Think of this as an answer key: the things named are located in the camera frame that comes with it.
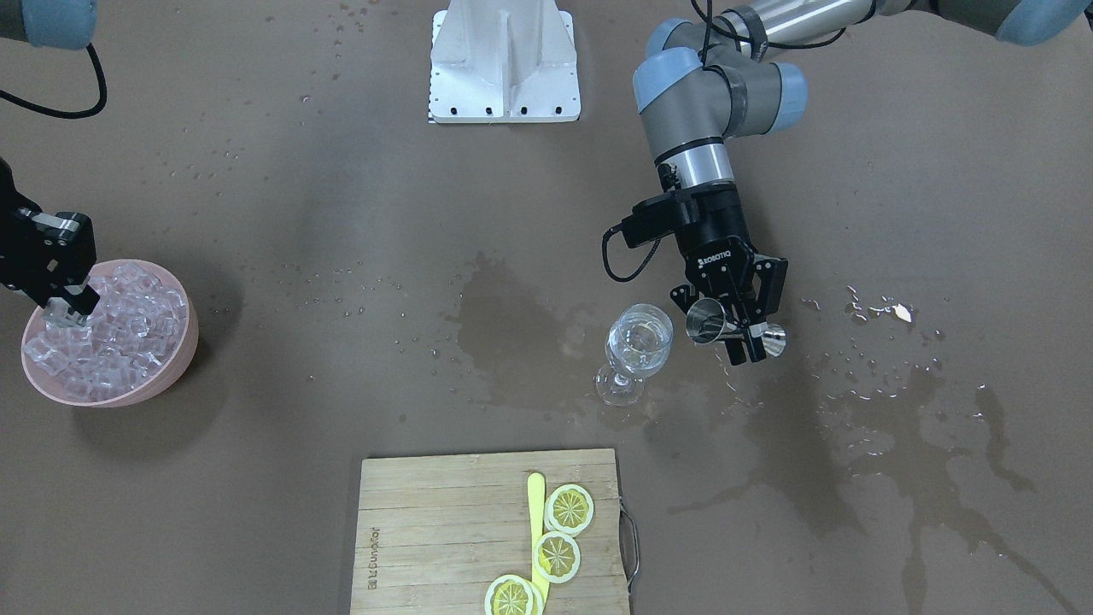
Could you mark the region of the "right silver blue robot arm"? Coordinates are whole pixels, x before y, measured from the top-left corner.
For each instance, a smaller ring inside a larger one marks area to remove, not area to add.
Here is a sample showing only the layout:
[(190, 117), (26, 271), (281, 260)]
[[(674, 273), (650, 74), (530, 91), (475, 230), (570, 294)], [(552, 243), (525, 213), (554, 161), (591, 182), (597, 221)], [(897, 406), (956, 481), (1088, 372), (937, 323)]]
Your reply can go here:
[[(8, 92), (3, 100), (63, 120), (102, 113), (107, 85), (92, 43), (96, 19), (95, 1), (4, 1), (3, 38), (60, 50), (85, 50), (98, 98), (85, 110), (45, 108)], [(87, 281), (97, 262), (92, 218), (72, 211), (46, 213), (17, 191), (14, 178), (7, 161), (1, 162), (1, 284), (38, 304), (47, 322), (86, 326), (99, 301)]]

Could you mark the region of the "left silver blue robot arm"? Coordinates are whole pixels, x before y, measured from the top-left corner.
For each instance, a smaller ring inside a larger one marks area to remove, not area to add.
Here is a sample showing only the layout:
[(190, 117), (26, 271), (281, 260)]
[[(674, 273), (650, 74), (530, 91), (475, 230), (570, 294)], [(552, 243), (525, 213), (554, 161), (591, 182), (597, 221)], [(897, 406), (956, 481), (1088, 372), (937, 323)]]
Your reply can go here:
[(812, 50), (877, 16), (921, 11), (1012, 45), (1049, 40), (1089, 1), (751, 1), (653, 31), (633, 76), (661, 196), (633, 206), (614, 230), (628, 248), (674, 237), (686, 281), (671, 291), (687, 338), (722, 343), (731, 365), (781, 354), (786, 334), (769, 320), (780, 307), (788, 261), (755, 246), (740, 201), (728, 140), (768, 135), (804, 115), (799, 67), (774, 61)]

